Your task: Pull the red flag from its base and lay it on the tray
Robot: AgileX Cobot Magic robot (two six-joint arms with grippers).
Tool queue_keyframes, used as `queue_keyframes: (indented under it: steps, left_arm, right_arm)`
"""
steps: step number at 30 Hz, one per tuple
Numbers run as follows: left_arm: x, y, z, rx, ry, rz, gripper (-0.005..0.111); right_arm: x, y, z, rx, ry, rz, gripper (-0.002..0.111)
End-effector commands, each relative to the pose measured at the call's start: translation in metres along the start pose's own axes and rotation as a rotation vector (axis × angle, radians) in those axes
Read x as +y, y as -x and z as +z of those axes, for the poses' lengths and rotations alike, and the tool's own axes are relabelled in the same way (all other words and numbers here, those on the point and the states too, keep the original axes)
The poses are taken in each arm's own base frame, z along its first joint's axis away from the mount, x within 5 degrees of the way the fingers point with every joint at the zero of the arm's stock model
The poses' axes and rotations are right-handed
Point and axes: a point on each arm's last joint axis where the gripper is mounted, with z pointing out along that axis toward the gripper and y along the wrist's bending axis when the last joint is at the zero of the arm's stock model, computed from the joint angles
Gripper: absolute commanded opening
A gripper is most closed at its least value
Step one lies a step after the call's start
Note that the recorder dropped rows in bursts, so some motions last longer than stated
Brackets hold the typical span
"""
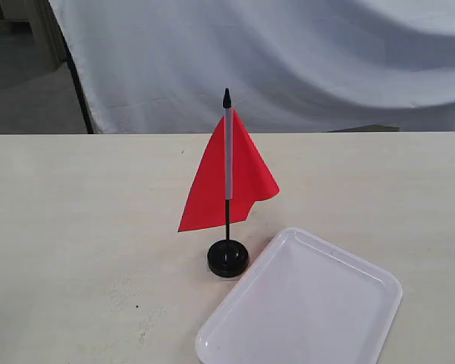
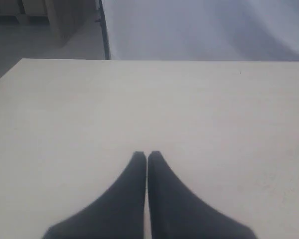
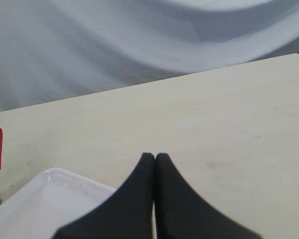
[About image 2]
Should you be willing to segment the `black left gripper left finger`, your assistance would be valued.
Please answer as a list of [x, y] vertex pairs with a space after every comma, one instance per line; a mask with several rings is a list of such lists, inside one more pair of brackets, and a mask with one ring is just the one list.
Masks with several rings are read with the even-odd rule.
[[132, 155], [118, 179], [96, 201], [51, 226], [45, 239], [142, 239], [147, 159]]

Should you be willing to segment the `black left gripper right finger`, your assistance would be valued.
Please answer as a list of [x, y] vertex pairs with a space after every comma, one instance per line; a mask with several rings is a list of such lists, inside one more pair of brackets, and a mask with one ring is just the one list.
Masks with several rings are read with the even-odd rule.
[[247, 226], [192, 193], [159, 151], [148, 157], [148, 198], [154, 239], [254, 239]]

